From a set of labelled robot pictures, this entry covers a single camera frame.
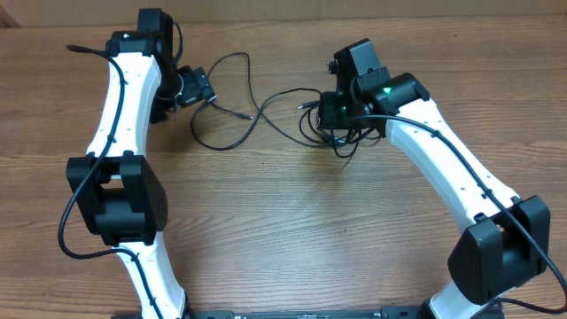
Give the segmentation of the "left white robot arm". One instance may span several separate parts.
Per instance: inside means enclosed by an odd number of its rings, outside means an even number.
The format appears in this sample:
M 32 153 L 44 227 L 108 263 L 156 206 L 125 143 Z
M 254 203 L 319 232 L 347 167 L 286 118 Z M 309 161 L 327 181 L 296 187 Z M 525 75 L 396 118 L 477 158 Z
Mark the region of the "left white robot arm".
M 76 260 L 117 255 L 140 300 L 140 318 L 194 316 L 167 255 L 167 194 L 147 160 L 151 124 L 179 107 L 216 98 L 203 68 L 178 65 L 183 51 L 173 46 L 180 31 L 169 14 L 146 8 L 136 29 L 113 32 L 94 52 L 109 65 L 105 105 L 85 155 L 66 165 L 73 195 L 58 226 L 59 247 Z M 88 231 L 101 237 L 103 251 L 74 253 L 66 246 L 74 206 Z

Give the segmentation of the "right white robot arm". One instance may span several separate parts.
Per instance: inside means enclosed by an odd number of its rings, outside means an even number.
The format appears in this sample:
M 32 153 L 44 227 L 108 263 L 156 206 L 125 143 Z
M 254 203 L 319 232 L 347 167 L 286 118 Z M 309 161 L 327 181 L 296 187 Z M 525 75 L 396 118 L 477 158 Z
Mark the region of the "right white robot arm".
M 487 170 L 414 75 L 390 76 L 369 39 L 337 51 L 328 68 L 337 87 L 321 96 L 319 128 L 377 131 L 414 162 L 461 233 L 447 260 L 450 282 L 416 317 L 473 318 L 546 271 L 546 204 L 538 196 L 520 198 Z

